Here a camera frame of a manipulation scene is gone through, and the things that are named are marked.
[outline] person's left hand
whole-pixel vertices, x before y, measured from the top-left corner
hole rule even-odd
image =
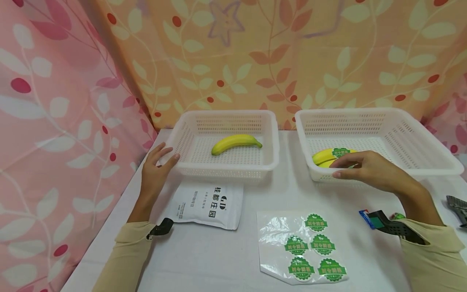
[[[173,155],[166,164],[156,166],[157,161],[167,153],[170,153],[173,148],[165,148],[165,143],[158,145],[154,150],[148,154],[148,158],[143,165],[142,179],[141,179],[141,192],[140,197],[144,197],[149,201],[155,202],[162,188],[169,172],[177,164],[180,159],[180,154]]]

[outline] beige sleeve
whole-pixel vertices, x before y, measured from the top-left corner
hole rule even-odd
[[[126,223],[115,238],[115,246],[104,266],[93,292],[133,292],[136,290],[151,239],[146,236],[155,224]]]
[[[413,292],[467,291],[467,265],[460,256],[465,248],[454,229],[410,219],[398,220],[426,242],[419,245],[401,239]]]

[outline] white plastic basket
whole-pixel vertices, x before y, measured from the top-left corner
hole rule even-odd
[[[312,156],[334,147],[373,150],[415,179],[460,175],[462,164],[427,129],[397,108],[301,110],[297,132],[314,181],[336,181],[336,169],[321,168]]]
[[[263,147],[234,147],[212,156],[212,147],[236,134],[254,136]],[[257,183],[279,164],[276,116],[267,110],[189,111],[175,125],[167,146],[180,154],[176,168],[203,180]],[[164,164],[171,154],[161,158]]]

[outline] white tablecloth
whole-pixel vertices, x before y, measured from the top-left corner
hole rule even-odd
[[[155,145],[165,141],[170,130],[162,130]],[[386,215],[403,213],[397,198],[371,188],[313,183],[303,159],[296,131],[280,132],[280,164],[272,176],[259,186],[245,186],[243,213],[238,230],[195,223],[174,224],[169,235],[155,237],[139,285],[140,292],[284,292],[284,291],[378,291],[409,292],[399,239],[371,230],[358,211],[383,210]],[[63,292],[91,291],[114,239],[136,202],[141,183],[141,167],[128,184],[81,263],[73,272]],[[180,177],[172,175],[152,213],[157,222]],[[444,206],[446,195],[467,201],[467,184],[460,177],[424,181],[433,195],[444,223],[459,226],[457,217]],[[349,281],[327,285],[291,286],[260,272],[256,211],[325,210],[329,224],[338,226],[338,240]],[[467,245],[467,232],[457,229]],[[464,259],[467,251],[462,251]]]

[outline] black device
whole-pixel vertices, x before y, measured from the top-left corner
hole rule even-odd
[[[409,242],[425,245],[425,240],[415,231],[402,222],[389,220],[381,210],[368,213],[368,217],[374,227],[384,233],[403,236]]]
[[[151,236],[159,236],[159,235],[166,235],[167,233],[170,232],[170,229],[172,228],[172,225],[174,225],[174,221],[169,218],[164,218],[162,220],[161,225],[155,226],[146,236],[146,238],[149,240],[151,239]]]
[[[453,196],[446,196],[446,199],[448,208],[459,218],[460,227],[467,228],[467,202]]]

